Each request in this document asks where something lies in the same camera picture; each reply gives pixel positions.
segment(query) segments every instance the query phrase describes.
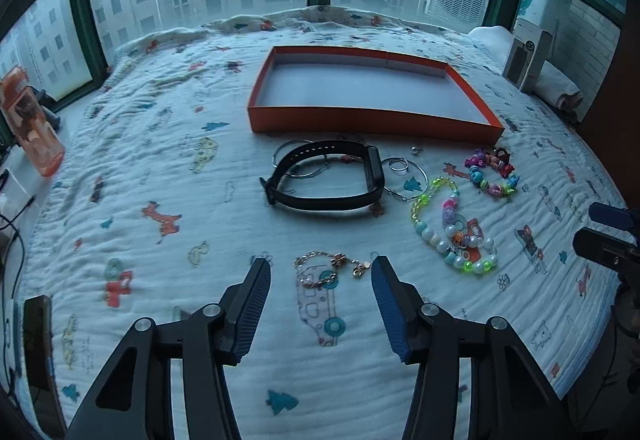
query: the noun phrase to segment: orange giraffe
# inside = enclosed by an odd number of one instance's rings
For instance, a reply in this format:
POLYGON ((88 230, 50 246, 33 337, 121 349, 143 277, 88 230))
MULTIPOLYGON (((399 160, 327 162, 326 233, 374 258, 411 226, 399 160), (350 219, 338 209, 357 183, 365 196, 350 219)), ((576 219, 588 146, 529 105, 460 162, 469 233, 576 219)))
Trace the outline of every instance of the orange giraffe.
POLYGON ((445 162, 444 166, 445 167, 444 167, 443 171, 445 173, 447 173, 447 175, 459 176, 460 178, 469 178, 469 174, 468 173, 463 173, 462 171, 458 171, 456 169, 456 167, 453 164, 449 163, 449 162, 445 162))
POLYGON ((160 214, 156 211, 159 205, 159 203, 150 200, 149 205, 143 208, 142 215, 148 216, 156 222, 160 222, 160 235, 164 238, 165 236, 177 233, 180 230, 180 226, 175 225, 174 222, 182 218, 182 215, 160 214))

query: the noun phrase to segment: white blanket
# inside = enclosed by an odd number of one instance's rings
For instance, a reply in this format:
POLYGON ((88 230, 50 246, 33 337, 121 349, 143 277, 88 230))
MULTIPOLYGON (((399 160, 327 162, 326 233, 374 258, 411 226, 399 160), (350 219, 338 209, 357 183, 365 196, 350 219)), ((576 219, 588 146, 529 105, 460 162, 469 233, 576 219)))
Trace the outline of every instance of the white blanket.
MULTIPOLYGON (((509 57, 513 34, 501 26, 476 27, 469 36, 484 45, 489 55, 504 68, 509 57)), ((533 93, 558 110, 571 112, 582 103, 582 92, 578 86, 553 64, 545 61, 533 87, 533 93)))
MULTIPOLYGON (((271 291, 254 343, 237 368, 225 370, 242 437, 400 438, 417 368, 392 353, 369 273, 354 279, 345 271, 326 293, 296 286, 293 262, 314 250, 361 261, 387 255, 403 281, 452 315, 478 322, 504 316, 563 396, 600 339, 617 286, 613 272, 576 256, 572 236, 589 224, 592 201, 621 206, 622 198, 580 137, 500 73, 466 35, 334 7, 236 17, 121 47, 54 179, 17 293, 20 302, 52 296, 54 371, 66 420, 135 319, 170 322, 180 309, 216 302, 254 256, 265 256, 271 291), (288 44, 427 56, 449 62, 469 81, 506 127, 498 146, 510 150, 520 175, 510 199, 493 199, 465 178, 463 162, 475 146, 342 138, 374 144, 382 157, 415 160, 430 178, 450 175, 460 188, 461 221, 495 239, 496 271, 476 277, 447 267, 414 232, 410 204, 388 194, 374 207, 338 215, 266 203, 258 177, 271 175, 277 146, 336 137, 251 132, 252 85, 271 46, 288 44), (414 157, 412 146, 423 151, 414 157), (159 215, 171 218, 159 222, 159 215), (344 329, 327 335, 327 317, 344 329)), ((359 168, 332 163, 286 188, 346 194, 360 187, 359 168)), ((385 175, 396 189, 408 180, 387 169, 385 175)), ((486 175, 499 179, 492 170, 486 175)), ((440 196, 424 210, 425 220, 439 220, 447 194, 440 196)), ((329 269, 324 258, 308 266, 329 269)), ((469 375, 463 363, 456 438, 468 427, 469 375)), ((173 386, 176 438, 183 439, 179 370, 173 386)), ((37 427, 24 380, 18 391, 37 427)))

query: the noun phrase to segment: orange box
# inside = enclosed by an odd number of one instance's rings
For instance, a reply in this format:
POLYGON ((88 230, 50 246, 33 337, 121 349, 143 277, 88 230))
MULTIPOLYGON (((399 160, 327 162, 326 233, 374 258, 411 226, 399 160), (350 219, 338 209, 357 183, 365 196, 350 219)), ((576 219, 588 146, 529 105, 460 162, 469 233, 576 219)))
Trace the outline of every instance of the orange box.
POLYGON ((274 46, 247 106, 253 131, 336 131, 495 144, 504 128, 449 64, 338 46, 274 46))

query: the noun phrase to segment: silver screw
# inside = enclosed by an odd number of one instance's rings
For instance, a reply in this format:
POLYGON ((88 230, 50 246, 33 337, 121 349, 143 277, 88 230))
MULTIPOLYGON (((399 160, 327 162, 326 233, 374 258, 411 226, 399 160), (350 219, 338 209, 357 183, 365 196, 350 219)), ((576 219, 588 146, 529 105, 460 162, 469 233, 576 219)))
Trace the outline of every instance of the silver screw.
POLYGON ((425 315, 438 315, 440 309, 433 303, 427 303, 426 305, 422 305, 420 311, 422 311, 422 313, 425 315))
POLYGON ((149 328, 151 328, 151 319, 143 317, 136 321, 136 330, 138 332, 144 332, 145 330, 149 330, 149 328))
POLYGON ((216 316, 220 312, 222 312, 222 308, 220 308, 220 306, 216 305, 215 303, 211 303, 211 305, 207 305, 205 308, 202 309, 202 313, 207 317, 216 316))
POLYGON ((491 326, 496 330, 505 330, 505 328, 507 328, 508 326, 508 322, 502 317, 492 317, 491 326))

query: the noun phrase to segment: phone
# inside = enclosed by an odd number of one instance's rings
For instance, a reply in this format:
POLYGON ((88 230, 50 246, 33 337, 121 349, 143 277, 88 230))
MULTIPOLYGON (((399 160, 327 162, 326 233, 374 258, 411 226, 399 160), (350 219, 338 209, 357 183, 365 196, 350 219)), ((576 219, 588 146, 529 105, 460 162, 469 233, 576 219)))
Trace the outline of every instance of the phone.
POLYGON ((49 297, 40 295, 24 302, 22 335, 24 363, 36 419, 49 437, 63 439, 66 423, 53 374, 49 297))

